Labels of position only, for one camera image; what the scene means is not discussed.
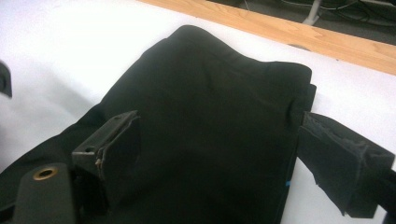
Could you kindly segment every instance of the cable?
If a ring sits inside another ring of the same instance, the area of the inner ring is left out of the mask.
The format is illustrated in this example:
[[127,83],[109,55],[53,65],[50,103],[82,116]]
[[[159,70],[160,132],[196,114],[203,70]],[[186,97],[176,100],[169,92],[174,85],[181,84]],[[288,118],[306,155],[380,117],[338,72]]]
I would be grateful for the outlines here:
[[[305,3],[297,3],[297,2],[290,2],[288,0],[280,0],[283,3],[295,5],[295,6],[300,6],[300,7],[312,7],[312,4],[305,4]],[[387,18],[386,16],[383,16],[382,14],[376,12],[369,6],[367,6],[365,3],[363,3],[361,0],[356,0],[353,2],[350,2],[346,5],[341,5],[339,7],[320,7],[322,9],[326,9],[330,11],[332,14],[347,20],[347,21],[352,21],[352,22],[360,22],[360,23],[367,23],[367,24],[372,24],[375,26],[382,26],[382,27],[396,27],[396,24],[380,24],[376,22],[371,21],[371,16],[370,12],[374,13],[376,16],[386,20],[386,21],[391,21],[391,22],[396,22],[396,20]],[[359,17],[352,17],[351,14],[354,13],[355,15],[358,15]]]
[[396,22],[396,20],[394,19],[390,19],[380,13],[378,13],[377,11],[373,10],[371,7],[369,7],[367,4],[365,4],[364,2],[362,2],[361,0],[358,0],[359,3],[361,3],[362,5],[364,5],[367,9],[369,9],[371,12],[373,12],[375,15],[379,16],[380,18],[387,20],[387,21],[393,21]]
[[[312,7],[312,4],[295,3],[295,2],[289,2],[289,1],[286,1],[286,0],[280,0],[280,1],[283,2],[283,3],[287,3],[287,4],[291,4],[291,5],[295,5],[295,6],[300,6],[300,7]],[[342,9],[342,8],[345,8],[345,7],[350,7],[350,6],[352,6],[352,5],[354,5],[354,4],[358,3],[358,2],[359,2],[359,0],[351,2],[351,3],[343,5],[343,6],[340,6],[340,7],[320,7],[320,8],[323,8],[323,9],[326,9],[326,10],[337,10],[337,9]]]
[[250,8],[248,8],[248,2],[247,2],[247,0],[244,0],[244,1],[245,1],[245,5],[247,5],[247,10],[250,11]]

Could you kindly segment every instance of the black fabric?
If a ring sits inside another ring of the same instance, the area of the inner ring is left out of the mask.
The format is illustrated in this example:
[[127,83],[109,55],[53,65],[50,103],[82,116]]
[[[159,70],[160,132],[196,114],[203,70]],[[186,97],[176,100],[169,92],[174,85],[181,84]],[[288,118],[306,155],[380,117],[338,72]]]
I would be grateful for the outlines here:
[[111,202],[112,223],[278,223],[313,101],[310,78],[306,66],[258,62],[183,26],[77,124],[0,174],[0,207],[13,204],[24,173],[50,162],[73,169],[74,148],[106,120],[138,110],[141,154],[124,196]]

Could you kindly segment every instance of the white cord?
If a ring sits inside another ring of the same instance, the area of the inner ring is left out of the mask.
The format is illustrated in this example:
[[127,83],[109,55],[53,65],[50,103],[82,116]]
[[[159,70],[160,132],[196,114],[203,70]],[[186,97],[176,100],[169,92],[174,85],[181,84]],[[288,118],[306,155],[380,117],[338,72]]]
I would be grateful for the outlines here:
[[245,1],[245,5],[247,5],[247,10],[250,11],[250,8],[248,8],[248,2],[247,2],[247,0],[244,0],[244,1]]

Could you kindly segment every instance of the black bracket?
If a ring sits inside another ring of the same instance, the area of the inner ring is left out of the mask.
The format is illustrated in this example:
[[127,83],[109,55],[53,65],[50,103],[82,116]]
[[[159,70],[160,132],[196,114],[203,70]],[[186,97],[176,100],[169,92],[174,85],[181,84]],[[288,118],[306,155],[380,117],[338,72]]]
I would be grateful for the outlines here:
[[12,98],[11,74],[2,62],[0,62],[0,92]]
[[384,223],[396,223],[393,153],[333,119],[305,113],[298,157],[342,214],[372,218],[381,205]]

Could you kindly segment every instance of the black wire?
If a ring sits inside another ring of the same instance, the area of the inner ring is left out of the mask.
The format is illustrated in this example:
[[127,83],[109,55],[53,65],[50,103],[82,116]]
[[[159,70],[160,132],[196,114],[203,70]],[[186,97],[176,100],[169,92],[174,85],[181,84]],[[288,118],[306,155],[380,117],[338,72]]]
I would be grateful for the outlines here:
[[396,22],[396,20],[390,19],[390,18],[388,18],[388,17],[386,17],[386,16],[384,16],[384,15],[378,13],[377,11],[373,10],[371,7],[369,7],[367,4],[365,4],[365,3],[362,2],[361,0],[358,0],[358,1],[359,1],[359,3],[361,3],[365,8],[367,8],[368,10],[370,10],[371,12],[373,12],[375,15],[379,16],[380,18],[382,18],[382,19],[384,19],[384,20],[387,20],[387,21]]
[[[382,27],[396,27],[396,24],[379,24],[379,23],[372,22],[370,13],[367,11],[367,9],[384,20],[387,20],[387,21],[394,21],[394,20],[386,18],[385,16],[375,12],[373,9],[369,8],[366,4],[364,4],[361,0],[358,0],[357,3],[359,3],[359,5],[355,5],[354,7],[346,7],[346,8],[342,8],[342,9],[328,10],[328,11],[330,11],[332,14],[334,14],[338,17],[341,17],[341,18],[343,18],[347,21],[351,21],[351,22],[367,23],[367,24],[371,24],[371,25],[375,25],[375,26],[382,26]],[[353,13],[353,12],[355,12],[355,13],[358,12],[358,14],[361,13],[361,16],[359,18],[351,17],[350,13]]]
[[[296,4],[305,4],[305,5],[313,5],[315,0],[292,0],[291,2]],[[322,1],[322,5],[328,7],[328,5],[332,5],[336,7],[341,7],[346,4],[347,0],[324,0]]]

